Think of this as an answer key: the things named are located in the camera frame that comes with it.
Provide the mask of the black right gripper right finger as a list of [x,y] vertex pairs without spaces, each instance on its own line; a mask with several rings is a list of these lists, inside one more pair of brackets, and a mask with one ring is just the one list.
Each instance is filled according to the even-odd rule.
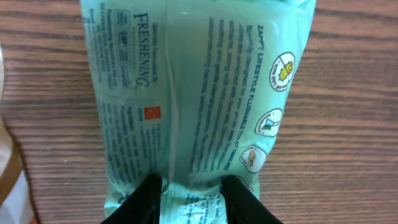
[[228,224],[283,224],[235,175],[221,179]]

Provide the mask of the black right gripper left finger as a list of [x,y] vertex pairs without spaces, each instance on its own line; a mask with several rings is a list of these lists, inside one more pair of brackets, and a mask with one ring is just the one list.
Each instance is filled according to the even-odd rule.
[[159,224],[162,178],[150,174],[101,224]]

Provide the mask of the teal snack packet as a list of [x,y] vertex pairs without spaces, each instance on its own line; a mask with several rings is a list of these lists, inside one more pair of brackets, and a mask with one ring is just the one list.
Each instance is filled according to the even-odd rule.
[[259,200],[315,0],[84,0],[108,218],[150,175],[160,223],[228,223],[221,179]]

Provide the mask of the brown nut pouch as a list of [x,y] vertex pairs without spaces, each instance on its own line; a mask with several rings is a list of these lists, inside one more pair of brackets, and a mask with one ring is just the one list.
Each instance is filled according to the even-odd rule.
[[1,224],[37,224],[19,151],[1,121]]

